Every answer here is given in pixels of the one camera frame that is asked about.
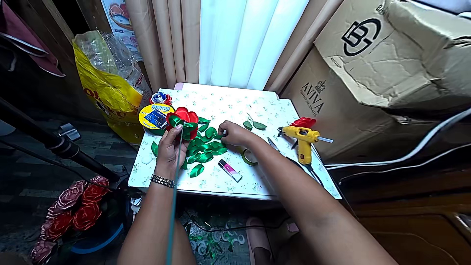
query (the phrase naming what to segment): white cable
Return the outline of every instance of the white cable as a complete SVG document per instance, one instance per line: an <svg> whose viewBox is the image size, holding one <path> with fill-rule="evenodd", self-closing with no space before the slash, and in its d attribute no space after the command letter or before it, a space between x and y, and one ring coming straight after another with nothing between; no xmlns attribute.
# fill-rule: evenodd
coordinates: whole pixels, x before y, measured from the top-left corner
<svg viewBox="0 0 471 265"><path fill-rule="evenodd" d="M412 150L410 153L408 153L407 155L405 155L401 158L398 158L398 159L395 159L395 160L390 160L390 161L381 161L381 162L365 162L365 163L353 163L353 164L332 164L332 165L325 165L325 166L326 167L327 166L333 166L333 167L327 168L327 170L331 170L331 169L343 168L343 167L348 167L348 166L380 166L380 165L389 165L389 164L393 164L393 163L402 162L404 160L407 160L407 159L411 158L415 154L417 154L430 141L430 139L438 131L440 131L440 129L442 129L443 127L445 127L447 125L448 125L448 127L452 126L453 124L457 123L458 121L460 121L464 117L468 116L469 114L471 114L471 108L469 108L469 109L467 109L467 110L465 110L465 111L463 111L459 114L456 114L455 116L453 116L453 117L443 121L442 123L438 124L437 126L435 126L435 128L430 130L430 132L422 139L422 141L414 148L414 150Z"/></svg>
<svg viewBox="0 0 471 265"><path fill-rule="evenodd" d="M468 144L465 144L465 145L458 146L458 147L455 147L455 148L453 148L453 149L450 149L450 150L448 150L448 151L446 151L446 152L444 152L444 153L441 153L441 154L439 154L438 156L436 156L436 157L434 157L434 158L432 158L432 159L429 159L429 160L427 160L427 161L425 161L425 162L423 162L423 163L421 163L421 164L418 164L418 165L396 167L396 168L392 168L392 169L388 169L388 170L384 170L384 171L367 171L367 172L355 173L355 174L352 174L352 175L349 175L349 176L346 176L346 177L341 178L341 179L339 180L339 182L342 182L342 180L344 180L344 179L346 179L346 178L353 177L353 176L355 176L355 175L362 175L362 174L367 174L367 173L385 173L385 172L390 172L390 171L394 171L394 170L398 170L398 169L404 169L404 168L412 168L412 167L423 166L423 165L428 164L428 163L432 162L433 160L438 159L438 158L440 158L440 157L442 157L442 156L444 156L444 155L446 155L446 154L448 154L448 153L451 153L451 152L453 152L453 151L455 151L455 150L457 150L457 149L460 149L460 148L463 148L463 147L467 147L467 146L471 146L471 143L468 143Z"/></svg>

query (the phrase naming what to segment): yellow plastic bag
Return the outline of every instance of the yellow plastic bag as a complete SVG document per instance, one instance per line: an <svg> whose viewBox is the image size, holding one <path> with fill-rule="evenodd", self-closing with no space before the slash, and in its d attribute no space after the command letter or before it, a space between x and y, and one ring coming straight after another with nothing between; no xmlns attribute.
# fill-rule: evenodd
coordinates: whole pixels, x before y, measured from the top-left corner
<svg viewBox="0 0 471 265"><path fill-rule="evenodd" d="M99 47L100 51L108 53L105 55L108 57L111 56L111 60L113 59L110 50L108 47L105 47L106 42L101 38L98 31L88 32L86 34L88 34L87 38L92 36L95 43L94 49L97 49L96 42L102 41L103 43L100 43L101 47ZM108 126L132 147L138 149L144 135L144 129L138 119L138 109L141 102L143 102L144 105L149 104L148 97L150 97L150 89L148 89L149 91L146 91L146 93L142 93L119 75L100 71L95 68L89 58L76 44L77 38L80 38L80 36L78 35L74 39L73 51L84 92L95 106L100 109ZM136 84L140 84L140 82L145 82L142 74ZM143 100L143 94L146 95L147 102L145 102L146 99Z"/></svg>

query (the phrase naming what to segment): yellow glue gun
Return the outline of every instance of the yellow glue gun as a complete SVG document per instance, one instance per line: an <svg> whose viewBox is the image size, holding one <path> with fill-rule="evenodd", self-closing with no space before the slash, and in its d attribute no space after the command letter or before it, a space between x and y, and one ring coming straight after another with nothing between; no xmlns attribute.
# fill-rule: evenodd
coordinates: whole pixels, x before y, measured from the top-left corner
<svg viewBox="0 0 471 265"><path fill-rule="evenodd" d="M296 126L286 126L278 128L280 136L282 133L286 136L296 138L297 141L291 147L293 149L299 144L298 150L298 161L303 164L311 164L312 157L311 157L311 144L315 143L319 140L326 141L326 142L333 142L331 139L327 139L324 137L320 137L320 133L318 131L311 130L309 128L304 127L296 127Z"/></svg>

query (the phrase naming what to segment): metal watch strap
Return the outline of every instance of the metal watch strap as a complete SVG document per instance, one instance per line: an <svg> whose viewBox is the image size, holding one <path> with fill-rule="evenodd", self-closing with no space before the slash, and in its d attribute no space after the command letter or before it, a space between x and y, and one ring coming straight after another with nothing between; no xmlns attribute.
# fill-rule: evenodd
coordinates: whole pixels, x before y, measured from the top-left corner
<svg viewBox="0 0 471 265"><path fill-rule="evenodd" d="M169 179L166 179L166 178L162 178L161 176L157 176L155 174L152 174L152 176L150 177L150 181L155 182L155 183L160 184L160 185L167 186L167 187L172 188L172 189L173 189L173 187L175 187L175 181L169 180Z"/></svg>

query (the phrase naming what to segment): maroon cloth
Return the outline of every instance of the maroon cloth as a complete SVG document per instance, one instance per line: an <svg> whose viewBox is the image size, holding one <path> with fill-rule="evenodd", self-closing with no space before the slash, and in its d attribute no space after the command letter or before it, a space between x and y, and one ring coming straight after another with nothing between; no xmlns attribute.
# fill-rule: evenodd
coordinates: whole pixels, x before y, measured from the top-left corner
<svg viewBox="0 0 471 265"><path fill-rule="evenodd" d="M57 68L58 61L34 31L19 18L5 1L0 0L0 37L10 41L19 49L27 52L31 59L44 71L64 77Z"/></svg>

